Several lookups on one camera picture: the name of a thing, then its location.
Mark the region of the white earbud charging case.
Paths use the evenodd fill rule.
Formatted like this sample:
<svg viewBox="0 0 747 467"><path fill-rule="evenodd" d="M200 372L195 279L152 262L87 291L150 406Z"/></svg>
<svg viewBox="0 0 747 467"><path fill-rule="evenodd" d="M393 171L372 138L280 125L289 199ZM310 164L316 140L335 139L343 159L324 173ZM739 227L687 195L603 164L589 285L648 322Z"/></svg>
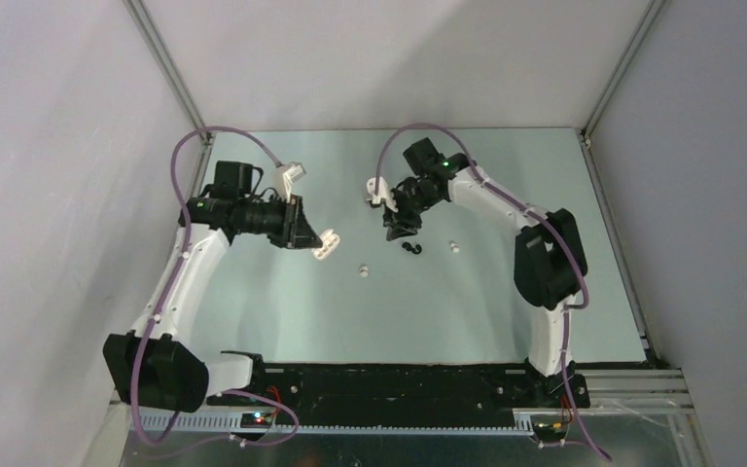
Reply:
<svg viewBox="0 0 747 467"><path fill-rule="evenodd" d="M317 261L326 260L336 251L340 245L341 239L339 234L333 229L326 229L320 234L321 245L311 249L312 256Z"/></svg>

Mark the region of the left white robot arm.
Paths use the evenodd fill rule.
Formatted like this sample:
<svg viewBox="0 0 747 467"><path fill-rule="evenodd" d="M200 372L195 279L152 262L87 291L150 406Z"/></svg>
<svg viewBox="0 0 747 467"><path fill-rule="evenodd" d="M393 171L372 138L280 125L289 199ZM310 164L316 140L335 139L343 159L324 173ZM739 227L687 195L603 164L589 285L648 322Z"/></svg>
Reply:
<svg viewBox="0 0 747 467"><path fill-rule="evenodd" d="M201 300L220 261L239 234L263 235L275 247L315 250L325 241L309 225L293 184L301 163L276 168L275 184L259 193L246 162L217 162L214 179L189 198L175 244L150 302L124 334L110 335L103 356L120 399L129 405L193 413L228 390L245 405L261 403L267 377L253 354L223 351L204 356L192 344Z"/></svg>

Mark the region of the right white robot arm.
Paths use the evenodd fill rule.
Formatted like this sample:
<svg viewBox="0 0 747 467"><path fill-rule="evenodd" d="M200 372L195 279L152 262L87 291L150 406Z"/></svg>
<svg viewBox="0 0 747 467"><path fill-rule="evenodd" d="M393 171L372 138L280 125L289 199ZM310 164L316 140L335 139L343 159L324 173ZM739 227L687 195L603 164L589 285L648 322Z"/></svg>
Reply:
<svg viewBox="0 0 747 467"><path fill-rule="evenodd" d="M443 201L494 222L514 242L513 282L534 307L525 360L526 391L538 406L577 408L570 352L572 311L589 302L587 259L574 215L544 210L497 184L467 150L450 157L424 138L403 153L412 172L395 186L381 174L366 183L367 201L383 207L389 241L418 234L422 216Z"/></svg>

